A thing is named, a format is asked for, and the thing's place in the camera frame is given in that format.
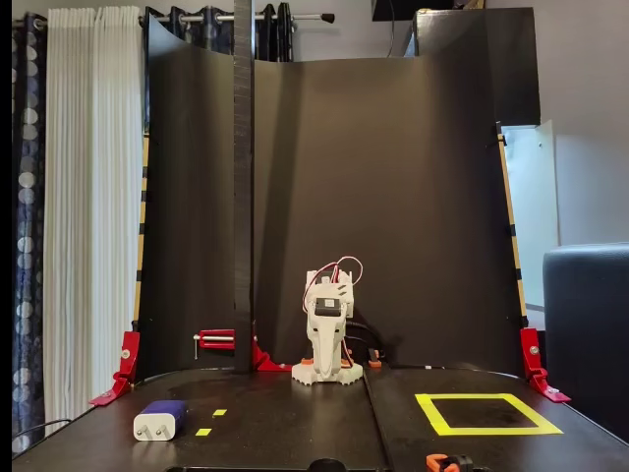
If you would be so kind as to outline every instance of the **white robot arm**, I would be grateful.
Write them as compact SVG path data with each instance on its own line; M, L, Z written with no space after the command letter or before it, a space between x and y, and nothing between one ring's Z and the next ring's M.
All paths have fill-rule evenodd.
M339 272L338 282L331 283L329 277L311 281L316 271L309 271L305 305L308 311L307 334L313 344L312 362L293 366L293 379L302 384L315 382L339 382L351 384L363 375L358 364L342 365L342 341L345 337L345 322L354 313L354 290L352 276Z

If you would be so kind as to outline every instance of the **white curtain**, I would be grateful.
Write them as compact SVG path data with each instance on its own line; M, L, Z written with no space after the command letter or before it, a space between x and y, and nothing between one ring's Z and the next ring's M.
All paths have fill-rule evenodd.
M142 192L138 7L48 13L46 420L109 389L131 327Z

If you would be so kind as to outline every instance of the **red bracket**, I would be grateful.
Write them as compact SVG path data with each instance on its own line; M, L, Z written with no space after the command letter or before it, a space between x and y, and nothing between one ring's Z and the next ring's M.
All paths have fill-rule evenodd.
M271 361L271 356L257 345L257 336L252 340L252 357L254 370L259 372L290 372L293 367L286 364L277 365Z
M524 372L529 385L555 403L570 401L570 397L551 387L546 381L548 372L542 367L538 331L534 327L523 327L520 329L520 341L524 354Z
M122 354L120 356L120 370L114 374L114 385L111 389L89 401L94 406L105 406L116 398L131 390L131 384L136 378L138 349L140 348L140 333L125 331L122 340Z

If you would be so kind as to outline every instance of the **yellow tape marker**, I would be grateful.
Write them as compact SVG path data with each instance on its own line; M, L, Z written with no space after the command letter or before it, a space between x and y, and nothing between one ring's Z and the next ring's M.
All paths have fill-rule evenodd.
M528 436L528 435L563 435L561 430L550 423L544 416L510 393L440 393L415 395L426 413L430 424L440 436ZM508 401L520 413L529 418L536 426L532 428L450 428L433 400L495 400Z

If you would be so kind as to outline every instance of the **patterned curtain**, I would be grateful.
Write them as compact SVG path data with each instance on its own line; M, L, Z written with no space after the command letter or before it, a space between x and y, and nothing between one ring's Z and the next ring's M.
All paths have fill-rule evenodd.
M256 21L257 44L256 59L271 62L293 62L293 25L291 10L288 3L280 3L275 13L273 5L268 4L262 10L264 20ZM233 22L219 22L220 15L233 15L218 8L205 7L190 13L181 8L172 7L169 15L164 15L150 7L146 7L144 17L153 15L156 18L168 17L162 23L170 32L190 44L223 54L232 54L234 48ZM182 22L182 17L203 17L202 22ZM149 28L144 28L144 45L147 45ZM145 76L145 110L144 129L148 131L148 76Z
M12 434L42 424L42 254L46 31L28 14L11 30L13 173ZM18 453L43 438L44 430L17 437Z

